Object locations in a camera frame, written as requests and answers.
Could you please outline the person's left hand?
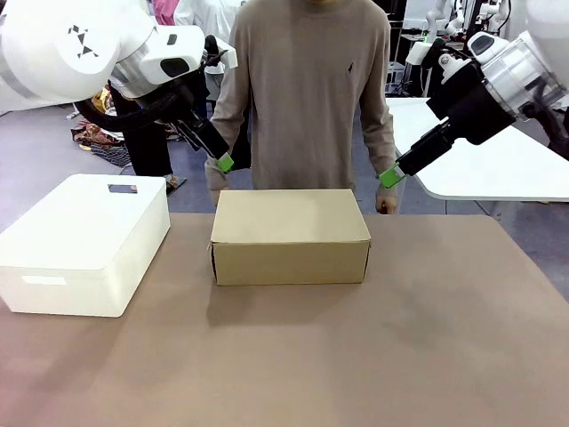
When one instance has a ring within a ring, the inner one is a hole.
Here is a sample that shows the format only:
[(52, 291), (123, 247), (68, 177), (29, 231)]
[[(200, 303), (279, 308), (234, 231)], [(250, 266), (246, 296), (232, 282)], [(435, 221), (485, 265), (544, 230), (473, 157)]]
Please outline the person's left hand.
[(395, 187), (386, 188), (382, 184), (376, 191), (375, 209), (378, 214), (396, 214), (398, 211), (398, 191)]

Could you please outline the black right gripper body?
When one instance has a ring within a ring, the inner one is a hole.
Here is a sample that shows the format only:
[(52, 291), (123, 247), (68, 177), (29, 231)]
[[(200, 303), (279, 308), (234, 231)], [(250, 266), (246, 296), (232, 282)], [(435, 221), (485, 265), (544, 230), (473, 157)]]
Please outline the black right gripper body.
[(436, 134), (450, 144), (463, 138), (481, 145), (515, 122), (486, 88), (479, 66), (459, 69), (441, 84), (427, 105), (443, 121)]

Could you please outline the person's right hand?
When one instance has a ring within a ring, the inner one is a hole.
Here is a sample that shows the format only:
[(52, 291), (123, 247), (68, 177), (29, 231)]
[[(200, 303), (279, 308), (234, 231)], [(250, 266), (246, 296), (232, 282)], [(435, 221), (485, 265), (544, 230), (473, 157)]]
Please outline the person's right hand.
[(208, 157), (204, 162), (205, 181), (214, 206), (219, 203), (220, 193), (228, 188), (228, 179), (217, 161)]

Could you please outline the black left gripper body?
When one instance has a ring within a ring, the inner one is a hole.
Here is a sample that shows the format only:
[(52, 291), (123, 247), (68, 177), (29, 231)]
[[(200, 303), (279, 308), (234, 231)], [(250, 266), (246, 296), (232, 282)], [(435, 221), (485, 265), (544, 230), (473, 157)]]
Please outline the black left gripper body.
[(209, 92), (201, 68), (158, 85), (155, 92), (157, 100), (175, 97), (175, 100), (167, 108), (162, 109), (160, 115), (155, 118), (157, 123), (186, 120), (190, 118), (191, 111), (195, 111), (201, 117), (204, 115), (199, 110), (203, 108)]

